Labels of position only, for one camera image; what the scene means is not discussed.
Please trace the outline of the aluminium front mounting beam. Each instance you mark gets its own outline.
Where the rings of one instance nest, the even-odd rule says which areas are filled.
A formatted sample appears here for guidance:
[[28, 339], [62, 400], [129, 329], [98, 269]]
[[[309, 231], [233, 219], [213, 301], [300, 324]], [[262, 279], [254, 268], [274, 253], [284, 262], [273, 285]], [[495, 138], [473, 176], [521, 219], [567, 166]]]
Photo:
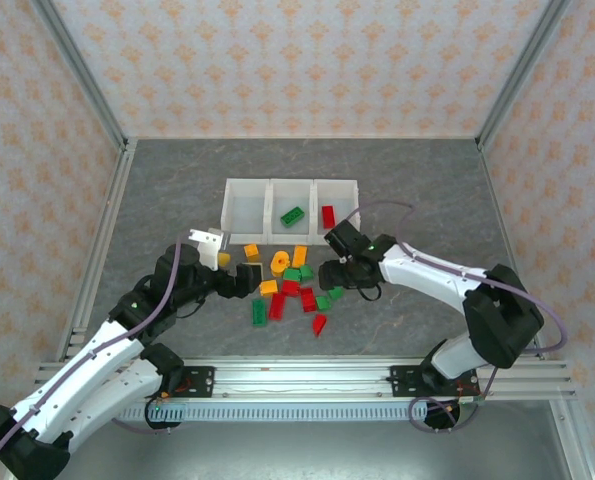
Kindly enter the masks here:
[[[394, 397], [386, 380], [393, 365], [419, 365], [417, 358], [363, 356], [203, 357], [187, 358], [185, 366], [213, 366], [213, 399], [315, 402], [386, 401]], [[559, 400], [573, 399], [578, 386], [561, 361], [522, 357], [509, 369], [491, 366], [475, 371], [480, 395], [433, 397], [437, 400]]]

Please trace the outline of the aluminium side rail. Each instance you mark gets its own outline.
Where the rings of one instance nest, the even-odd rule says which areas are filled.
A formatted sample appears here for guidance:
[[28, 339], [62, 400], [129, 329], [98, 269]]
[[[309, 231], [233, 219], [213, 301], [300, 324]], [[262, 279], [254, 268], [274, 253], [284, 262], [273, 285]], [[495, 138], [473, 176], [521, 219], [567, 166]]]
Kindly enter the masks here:
[[[501, 203], [498, 200], [498, 197], [496, 195], [495, 189], [494, 189], [494, 183], [493, 183], [493, 178], [492, 178], [492, 170], [488, 165], [488, 162], [486, 160], [486, 156], [485, 156], [485, 152], [484, 150], [480, 150], [479, 152], [479, 156], [480, 156], [480, 160], [481, 160], [481, 165], [482, 165], [482, 169], [484, 171], [485, 177], [486, 177], [486, 182], [488, 184], [489, 190], [490, 190], [490, 194], [491, 194], [491, 199], [494, 205], [494, 210], [497, 216], [497, 220], [500, 226], [500, 230], [501, 230], [501, 236], [503, 239], [503, 243], [504, 243], [504, 250], [505, 253], [507, 254], [508, 257], [508, 261], [509, 261], [509, 265], [513, 268], [513, 270], [516, 271], [516, 273], [520, 273], [519, 272], [519, 267], [517, 266], [516, 263], [516, 259], [514, 256], [514, 253], [512, 251], [512, 245], [511, 245], [511, 241], [510, 241], [510, 237], [508, 235], [508, 230], [506, 228], [506, 224], [503, 218], [503, 212], [502, 212], [502, 208], [501, 208]], [[531, 343], [529, 344], [529, 346], [531, 348], [541, 348], [541, 337], [540, 334], [537, 334], [537, 336], [531, 341]], [[522, 354], [522, 357], [525, 356], [531, 356], [534, 358], [539, 359], [540, 361], [544, 361], [548, 359], [548, 353], [544, 353], [544, 352], [529, 352], [526, 351], [527, 353]]]
[[129, 137], [119, 148], [87, 262], [59, 342], [56, 354], [58, 361], [67, 357], [70, 340], [75, 332], [85, 333], [87, 330], [137, 143], [136, 137]]

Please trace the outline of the aluminium back rail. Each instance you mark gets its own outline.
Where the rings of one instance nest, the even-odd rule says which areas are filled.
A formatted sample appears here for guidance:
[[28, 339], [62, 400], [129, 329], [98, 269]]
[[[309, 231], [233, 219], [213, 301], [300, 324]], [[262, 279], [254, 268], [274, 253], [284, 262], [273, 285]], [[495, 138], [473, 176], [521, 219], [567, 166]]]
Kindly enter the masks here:
[[172, 140], [466, 140], [476, 142], [476, 135], [209, 135], [209, 136], [129, 136], [126, 143], [138, 141], [172, 141]]

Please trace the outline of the aluminium frame post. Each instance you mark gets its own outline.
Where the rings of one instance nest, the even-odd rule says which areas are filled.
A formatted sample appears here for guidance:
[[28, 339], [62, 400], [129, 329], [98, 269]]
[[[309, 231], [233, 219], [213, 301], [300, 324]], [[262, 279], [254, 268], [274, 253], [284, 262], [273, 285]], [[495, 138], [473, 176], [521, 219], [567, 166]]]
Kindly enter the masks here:
[[58, 50], [78, 81], [109, 138], [116, 146], [123, 149], [127, 145], [128, 137], [123, 132], [54, 0], [30, 0], [30, 2], [52, 35]]
[[497, 130], [520, 93], [537, 60], [547, 47], [570, 3], [571, 0], [548, 0], [543, 13], [494, 101], [480, 132], [475, 137], [475, 143], [480, 152], [483, 152], [494, 140]]

